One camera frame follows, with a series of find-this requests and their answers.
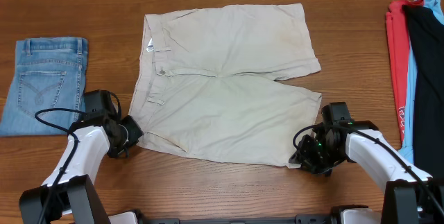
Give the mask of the beige cotton shorts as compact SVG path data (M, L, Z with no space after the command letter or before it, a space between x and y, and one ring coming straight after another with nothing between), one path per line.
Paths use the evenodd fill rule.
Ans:
M301 4L229 5L144 17L130 115L142 148L294 169L294 135L322 96L288 79L318 73Z

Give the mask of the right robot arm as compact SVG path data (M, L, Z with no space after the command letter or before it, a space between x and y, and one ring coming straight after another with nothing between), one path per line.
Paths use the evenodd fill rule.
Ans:
M369 121L324 122L299 130L290 164L328 175L342 162L354 162L384 194L380 213L369 207L336 207L330 223L442 223L443 181L403 158Z

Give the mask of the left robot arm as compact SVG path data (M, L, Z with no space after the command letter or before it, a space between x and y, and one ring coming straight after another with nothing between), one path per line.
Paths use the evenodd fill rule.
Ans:
M127 158L143 135L131 116L121 115L117 96L106 90L84 95L85 111L67 133L67 147L40 187L24 191L19 208L24 223L51 223L66 214L75 223L143 223L138 210L106 213L94 188L102 159Z

